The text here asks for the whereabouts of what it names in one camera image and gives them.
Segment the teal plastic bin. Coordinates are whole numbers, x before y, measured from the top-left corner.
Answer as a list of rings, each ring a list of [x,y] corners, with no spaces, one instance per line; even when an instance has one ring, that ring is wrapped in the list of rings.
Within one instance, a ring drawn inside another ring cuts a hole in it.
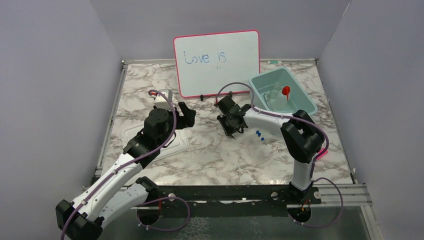
[[[310,116],[318,111],[312,98],[285,67],[260,73],[249,80],[249,85],[254,94],[253,104],[259,109],[281,114],[303,110]]]

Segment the red plastic funnel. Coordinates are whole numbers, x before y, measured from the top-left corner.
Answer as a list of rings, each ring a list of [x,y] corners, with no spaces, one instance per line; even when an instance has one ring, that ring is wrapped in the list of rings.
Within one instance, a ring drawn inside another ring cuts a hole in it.
[[[286,97],[287,101],[289,101],[290,91],[291,88],[289,86],[284,86],[281,91],[282,95]]]

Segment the metal test tube clamp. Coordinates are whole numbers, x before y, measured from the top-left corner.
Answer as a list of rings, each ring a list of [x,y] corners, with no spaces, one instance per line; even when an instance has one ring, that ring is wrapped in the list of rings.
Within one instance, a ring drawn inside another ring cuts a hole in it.
[[[264,93],[264,94],[263,94],[263,98],[264,98],[265,104],[268,106],[268,105],[269,105],[269,102],[270,102],[270,100],[271,100],[271,98],[270,98],[269,94]]]

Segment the white bin lid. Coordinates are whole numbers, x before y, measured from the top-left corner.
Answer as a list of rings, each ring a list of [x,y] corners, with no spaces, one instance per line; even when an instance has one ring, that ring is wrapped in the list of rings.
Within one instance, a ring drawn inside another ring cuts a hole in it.
[[[144,125],[138,124],[127,127],[121,131],[120,139],[123,147],[126,147],[131,139],[133,139],[142,129]],[[189,140],[184,129],[176,130],[170,141],[160,149],[160,152],[156,152],[154,160],[160,160],[167,158],[178,153],[181,153],[189,148]]]

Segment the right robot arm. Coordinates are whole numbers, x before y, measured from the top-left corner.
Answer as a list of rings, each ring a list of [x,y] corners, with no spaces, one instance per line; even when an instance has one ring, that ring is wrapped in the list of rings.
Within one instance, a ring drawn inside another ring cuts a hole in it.
[[[294,159],[289,199],[296,204],[306,200],[313,186],[313,157],[319,153],[325,140],[308,113],[298,110],[293,115],[282,115],[251,104],[239,106],[229,95],[216,100],[215,106],[220,112],[217,120],[226,136],[242,134],[247,128],[255,128],[284,140]]]

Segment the small glass beaker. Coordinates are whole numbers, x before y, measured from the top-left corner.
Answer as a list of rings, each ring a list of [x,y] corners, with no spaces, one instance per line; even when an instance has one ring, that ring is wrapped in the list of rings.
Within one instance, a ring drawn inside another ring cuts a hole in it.
[[[269,92],[269,98],[270,99],[275,99],[277,97],[277,94],[280,93],[282,91],[283,87],[281,86],[281,84],[279,82],[275,82],[270,89]]]

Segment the clear plastic flask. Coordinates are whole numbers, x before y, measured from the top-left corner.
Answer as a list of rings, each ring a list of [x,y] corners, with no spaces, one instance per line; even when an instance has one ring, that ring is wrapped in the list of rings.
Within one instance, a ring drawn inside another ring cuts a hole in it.
[[[286,109],[288,102],[289,102],[289,96],[290,94],[283,94],[282,91],[280,91],[275,99],[272,102],[272,107],[276,112],[282,112]]]

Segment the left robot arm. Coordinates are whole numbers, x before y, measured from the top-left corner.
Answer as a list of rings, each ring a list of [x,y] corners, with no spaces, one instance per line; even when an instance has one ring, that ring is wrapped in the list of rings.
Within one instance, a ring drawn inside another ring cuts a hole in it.
[[[146,176],[125,191],[121,188],[161,153],[176,130],[194,126],[196,111],[184,102],[178,106],[181,112],[173,105],[155,106],[144,120],[142,130],[127,143],[114,165],[81,195],[57,204],[61,239],[97,240],[106,226],[130,208],[155,203],[158,186]]]

